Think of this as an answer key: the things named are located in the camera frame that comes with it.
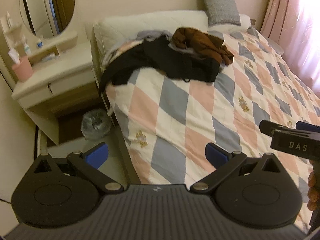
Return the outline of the right hand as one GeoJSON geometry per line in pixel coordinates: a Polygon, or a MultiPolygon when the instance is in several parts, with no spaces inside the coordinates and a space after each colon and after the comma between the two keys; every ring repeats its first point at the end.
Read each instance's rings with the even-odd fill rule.
{"type": "Polygon", "coordinates": [[[307,194],[309,198],[307,206],[310,211],[315,211],[318,209],[319,191],[315,188],[315,185],[316,185],[316,178],[315,178],[314,172],[311,172],[308,177],[309,190],[307,194]]]}

